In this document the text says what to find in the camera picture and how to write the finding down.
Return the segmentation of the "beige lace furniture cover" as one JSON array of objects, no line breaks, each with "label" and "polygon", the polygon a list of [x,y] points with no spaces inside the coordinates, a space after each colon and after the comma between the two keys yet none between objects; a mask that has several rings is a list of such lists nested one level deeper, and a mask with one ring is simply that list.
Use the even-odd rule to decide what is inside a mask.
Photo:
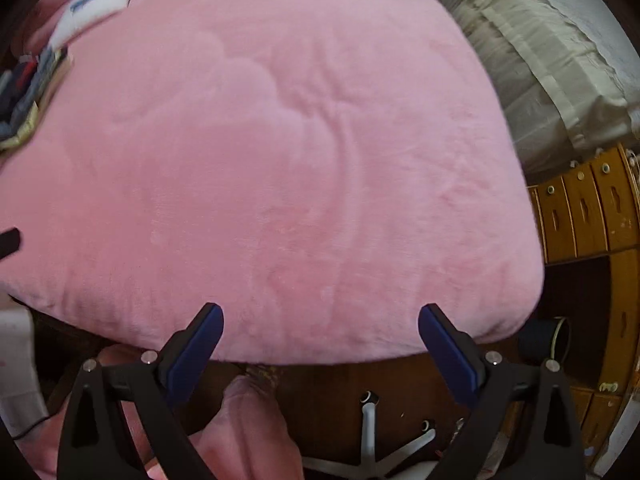
[{"label": "beige lace furniture cover", "polygon": [[438,0],[483,63],[529,179],[639,145],[639,55],[602,0]]}]

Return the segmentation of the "office chair base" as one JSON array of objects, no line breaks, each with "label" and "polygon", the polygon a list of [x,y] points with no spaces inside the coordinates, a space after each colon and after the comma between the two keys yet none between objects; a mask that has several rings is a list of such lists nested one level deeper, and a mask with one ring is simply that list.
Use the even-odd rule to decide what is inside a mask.
[{"label": "office chair base", "polygon": [[290,406],[306,479],[422,478],[458,409],[441,391],[315,388]]}]

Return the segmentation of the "pink pajama legs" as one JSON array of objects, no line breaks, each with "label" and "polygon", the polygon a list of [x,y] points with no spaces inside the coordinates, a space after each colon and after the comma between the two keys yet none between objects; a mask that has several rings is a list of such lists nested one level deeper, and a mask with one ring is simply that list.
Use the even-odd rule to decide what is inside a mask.
[{"label": "pink pajama legs", "polygon": [[[134,360],[139,349],[115,344],[101,351],[103,365]],[[249,366],[224,389],[220,411],[207,426],[189,437],[217,479],[303,479],[299,448],[276,400],[279,372],[275,368]],[[40,479],[56,479],[58,444],[66,404],[17,446]],[[142,429],[134,404],[124,403],[124,413],[134,445],[151,479],[166,479]]]}]

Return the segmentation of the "white embroidered pillow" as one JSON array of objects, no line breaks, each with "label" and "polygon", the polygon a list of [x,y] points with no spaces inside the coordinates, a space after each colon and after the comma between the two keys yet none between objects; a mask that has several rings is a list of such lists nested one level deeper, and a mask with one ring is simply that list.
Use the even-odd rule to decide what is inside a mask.
[{"label": "white embroidered pillow", "polygon": [[47,43],[58,50],[70,40],[111,16],[122,12],[130,0],[73,0],[65,9]]}]

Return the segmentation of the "folded blue jeans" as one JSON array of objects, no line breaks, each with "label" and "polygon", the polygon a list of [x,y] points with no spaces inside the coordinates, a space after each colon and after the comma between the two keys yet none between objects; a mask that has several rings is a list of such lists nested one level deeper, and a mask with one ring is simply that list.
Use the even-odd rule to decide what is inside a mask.
[{"label": "folded blue jeans", "polygon": [[42,97],[58,63],[65,58],[65,50],[47,48],[40,55],[35,75],[32,76],[25,93],[12,108],[8,122],[1,123],[1,142],[6,143],[17,136],[18,130],[26,122],[28,114]]}]

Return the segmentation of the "navy red varsity jacket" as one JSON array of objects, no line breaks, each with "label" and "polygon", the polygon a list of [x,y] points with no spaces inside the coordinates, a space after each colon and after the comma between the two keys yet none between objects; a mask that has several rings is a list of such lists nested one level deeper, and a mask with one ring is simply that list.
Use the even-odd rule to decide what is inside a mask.
[{"label": "navy red varsity jacket", "polygon": [[13,70],[6,70],[1,76],[0,116],[8,122],[17,102],[27,91],[38,68],[38,58],[24,56]]}]

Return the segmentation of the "wooden drawer cabinet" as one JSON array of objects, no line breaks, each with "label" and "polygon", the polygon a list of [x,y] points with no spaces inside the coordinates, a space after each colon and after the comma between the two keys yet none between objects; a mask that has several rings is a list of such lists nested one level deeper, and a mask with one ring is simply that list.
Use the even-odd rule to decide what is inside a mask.
[{"label": "wooden drawer cabinet", "polygon": [[535,315],[570,328],[561,362],[587,467],[603,454],[638,374],[639,185],[616,146],[529,188],[544,248]]}]

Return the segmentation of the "pink plush bed blanket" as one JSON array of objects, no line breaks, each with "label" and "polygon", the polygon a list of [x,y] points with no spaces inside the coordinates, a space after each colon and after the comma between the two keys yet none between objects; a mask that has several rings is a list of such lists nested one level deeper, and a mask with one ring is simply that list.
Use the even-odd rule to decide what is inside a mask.
[{"label": "pink plush bed blanket", "polygon": [[544,280],[494,88],[437,0],[131,0],[78,36],[1,169],[1,288],[157,348],[206,302],[218,359],[422,350],[438,304],[511,336]]}]

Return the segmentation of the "folded cream clothes stack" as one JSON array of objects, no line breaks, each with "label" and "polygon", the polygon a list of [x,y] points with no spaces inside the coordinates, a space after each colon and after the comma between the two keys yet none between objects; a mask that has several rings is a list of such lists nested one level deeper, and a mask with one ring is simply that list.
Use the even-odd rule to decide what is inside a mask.
[{"label": "folded cream clothes stack", "polygon": [[1,142],[2,153],[17,150],[22,145],[26,144],[34,135],[39,124],[40,117],[48,107],[52,96],[55,94],[56,90],[58,90],[58,86],[65,78],[68,70],[70,69],[70,66],[72,66],[72,59],[68,54],[67,48],[62,47],[58,50],[62,49],[65,50],[65,58],[62,58],[62,60],[58,63],[58,67],[56,68],[49,84],[47,85],[46,90],[44,90],[42,97],[38,100],[37,104],[32,108],[32,111],[28,114],[26,122],[24,122],[20,130],[18,130],[17,136],[13,139],[10,139],[6,143]]}]

